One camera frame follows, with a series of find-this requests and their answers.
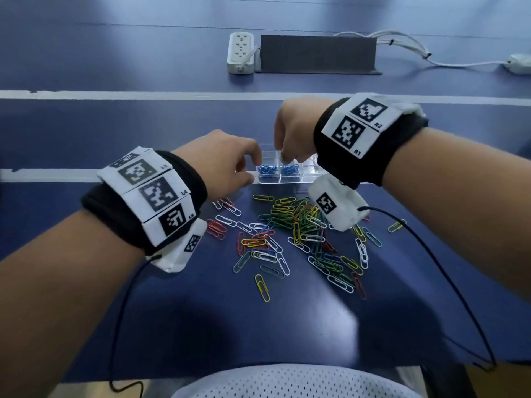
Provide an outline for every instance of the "white line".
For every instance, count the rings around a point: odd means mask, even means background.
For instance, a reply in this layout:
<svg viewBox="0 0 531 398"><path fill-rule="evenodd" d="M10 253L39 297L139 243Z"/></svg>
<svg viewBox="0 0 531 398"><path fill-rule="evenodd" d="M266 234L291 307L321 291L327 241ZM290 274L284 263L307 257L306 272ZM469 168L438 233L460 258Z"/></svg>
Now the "white line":
<svg viewBox="0 0 531 398"><path fill-rule="evenodd" d="M0 99L37 100L284 100L298 96L321 96L341 99L343 93L304 92L107 92L107 91L2 91ZM485 96L429 96L390 95L398 99L417 103L438 104L486 104L498 106L531 106L531 99L488 98Z"/></svg>
<svg viewBox="0 0 531 398"><path fill-rule="evenodd" d="M4 183L99 183L99 169L0 169L0 182ZM258 182L258 172L248 170Z"/></svg>

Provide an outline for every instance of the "person's left hand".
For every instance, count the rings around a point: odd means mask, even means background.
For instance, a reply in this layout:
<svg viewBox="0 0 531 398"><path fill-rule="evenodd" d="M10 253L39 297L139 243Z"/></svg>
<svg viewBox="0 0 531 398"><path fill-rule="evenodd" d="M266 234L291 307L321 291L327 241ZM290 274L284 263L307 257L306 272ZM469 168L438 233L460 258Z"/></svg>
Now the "person's left hand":
<svg viewBox="0 0 531 398"><path fill-rule="evenodd" d="M207 186L208 200L215 201L254 182L247 173L245 155L256 166L262 164L262 151L255 140L236 137L221 130L199 137L173 153L186 160Z"/></svg>

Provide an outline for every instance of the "power socket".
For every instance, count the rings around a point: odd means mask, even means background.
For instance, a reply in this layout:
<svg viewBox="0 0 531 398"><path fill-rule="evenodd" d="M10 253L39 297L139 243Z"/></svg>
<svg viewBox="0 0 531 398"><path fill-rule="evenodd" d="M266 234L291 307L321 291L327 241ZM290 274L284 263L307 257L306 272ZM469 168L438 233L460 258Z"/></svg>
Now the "power socket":
<svg viewBox="0 0 531 398"><path fill-rule="evenodd" d="M249 32L233 32L229 38L229 50L227 52L227 69L231 74L243 75L254 73L254 36Z"/></svg>
<svg viewBox="0 0 531 398"><path fill-rule="evenodd" d="M531 54L511 54L503 66L513 74L531 74Z"/></svg>

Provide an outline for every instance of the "qr code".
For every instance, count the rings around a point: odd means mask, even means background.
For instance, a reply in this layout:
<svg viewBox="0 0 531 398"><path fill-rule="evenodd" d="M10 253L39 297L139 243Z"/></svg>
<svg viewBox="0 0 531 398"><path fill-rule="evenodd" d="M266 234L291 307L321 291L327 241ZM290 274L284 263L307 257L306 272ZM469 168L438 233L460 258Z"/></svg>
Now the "qr code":
<svg viewBox="0 0 531 398"><path fill-rule="evenodd" d="M116 162L111 163L109 166L114 167L115 169L119 168L120 166L125 165L130 160L135 159L137 156L140 156L138 153L129 153L125 155L123 158L118 159Z"/></svg>
<svg viewBox="0 0 531 398"><path fill-rule="evenodd" d="M118 170L118 173L120 173L120 175L130 184L135 185L157 173L157 171L151 167L148 162L140 159L139 161L131 163L129 166Z"/></svg>
<svg viewBox="0 0 531 398"><path fill-rule="evenodd" d="M345 116L339 127L332 134L332 139L349 150L362 135L365 128L364 125L354 121L349 116Z"/></svg>
<svg viewBox="0 0 531 398"><path fill-rule="evenodd" d="M181 204L177 204L168 212L159 216L159 222L162 225L166 236L169 236L179 229L179 227L184 225L186 223L186 217L184 216L184 211Z"/></svg>
<svg viewBox="0 0 531 398"><path fill-rule="evenodd" d="M381 113L383 113L386 109L387 106L384 104L381 104L372 99L365 99L358 106L353 108L350 113L362 120L371 122L376 117L381 115Z"/></svg>
<svg viewBox="0 0 531 398"><path fill-rule="evenodd" d="M317 199L317 205L323 210L325 214L329 214L335 208L337 208L336 204L334 203L334 201L332 201L332 199L328 196L327 193L323 193L323 195Z"/></svg>
<svg viewBox="0 0 531 398"><path fill-rule="evenodd" d="M201 239L201 236L198 236L197 234L192 234L192 237L190 237L190 240L184 248L184 251L186 251L187 253L192 253L195 250L197 243L199 243L199 239Z"/></svg>
<svg viewBox="0 0 531 398"><path fill-rule="evenodd" d="M155 212L167 207L177 200L177 195L164 177L156 178L139 188L142 197Z"/></svg>

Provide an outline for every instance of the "white cable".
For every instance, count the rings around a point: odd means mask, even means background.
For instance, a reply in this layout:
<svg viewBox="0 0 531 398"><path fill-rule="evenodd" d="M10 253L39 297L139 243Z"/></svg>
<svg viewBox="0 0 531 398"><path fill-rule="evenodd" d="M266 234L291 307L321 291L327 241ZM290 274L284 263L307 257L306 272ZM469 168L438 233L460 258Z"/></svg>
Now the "white cable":
<svg viewBox="0 0 531 398"><path fill-rule="evenodd" d="M248 63L248 61L251 59L251 57L254 56L254 54L256 53L256 51L260 48L260 46L255 46L251 49L251 52L245 56L245 58L243 59L243 62L241 63L240 67L238 68L238 71L239 72L242 72L243 71L243 67Z"/></svg>
<svg viewBox="0 0 531 398"><path fill-rule="evenodd" d="M424 46L420 40L414 38L411 35L408 35L407 33L400 32L400 31L384 30L384 31L374 32L368 35L363 35L358 32L346 31L346 32L336 33L334 36L343 36L343 35L354 35L354 36L359 36L362 38L377 38L378 40L376 41L376 44L388 44L389 46L402 47L404 49L407 49L409 51L412 51L418 54L419 56L422 57L422 59L438 67L466 68L466 67L485 66L489 64L505 64L506 63L506 61L483 61L483 62L471 62L468 64L447 64L443 62L433 61L430 59L430 56L432 55L432 53L430 53L428 48ZM403 40L396 40L394 38L380 39L382 36L389 36L389 35L402 36L404 38L409 39L411 42L405 42Z"/></svg>

